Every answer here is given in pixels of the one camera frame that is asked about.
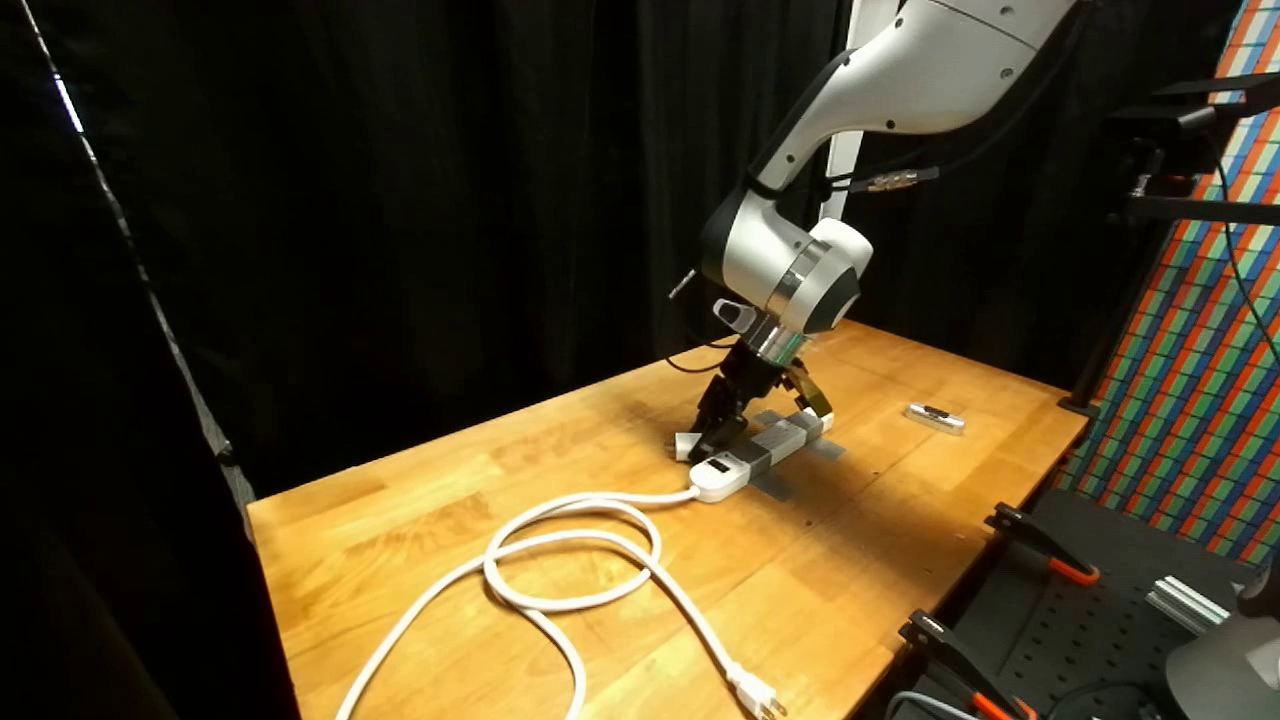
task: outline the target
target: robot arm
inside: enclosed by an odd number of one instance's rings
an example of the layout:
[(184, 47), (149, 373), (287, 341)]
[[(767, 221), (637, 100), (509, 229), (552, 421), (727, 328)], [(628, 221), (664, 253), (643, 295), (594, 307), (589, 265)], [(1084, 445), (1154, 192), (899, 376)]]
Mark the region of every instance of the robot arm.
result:
[(713, 212), (700, 271), (741, 298), (717, 314), (741, 332), (700, 398), (677, 455), (700, 458), (733, 445), (741, 413), (777, 385), (814, 405), (798, 351), (809, 332), (833, 328), (862, 292), (872, 242), (841, 221), (818, 230), (777, 212), (801, 169), (838, 130), (952, 130), (985, 111), (1040, 54), (1076, 0), (904, 0), (863, 47), (841, 50), (780, 122), (749, 179)]

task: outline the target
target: wooden tabletop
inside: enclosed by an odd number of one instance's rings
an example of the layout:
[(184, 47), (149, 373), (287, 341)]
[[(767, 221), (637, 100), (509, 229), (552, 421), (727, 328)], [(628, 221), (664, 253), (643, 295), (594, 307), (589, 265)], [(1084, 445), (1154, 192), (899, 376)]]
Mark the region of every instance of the wooden tabletop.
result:
[[(998, 500), (1020, 504), (1082, 437), (1062, 388), (985, 368), (863, 324), (804, 348), (838, 405), (833, 445), (788, 458), (767, 486), (654, 513), (664, 568), (727, 652), (760, 672), (794, 720), (838, 720), (884, 672), (911, 606), (938, 606), (982, 557)], [(252, 504), (287, 669), (306, 715), (331, 715), (401, 610), (483, 551), (517, 513), (589, 486), (677, 493), (708, 376), (650, 364), (514, 415), (403, 448)], [(909, 421), (926, 398), (965, 433)], [(533, 590), (589, 590), (637, 573), (606, 551), (521, 560)], [(696, 630), (662, 586), (564, 615), (589, 660), (589, 713), (741, 715)], [(564, 715), (570, 669), (481, 578), (458, 583), (372, 680), (360, 715)]]

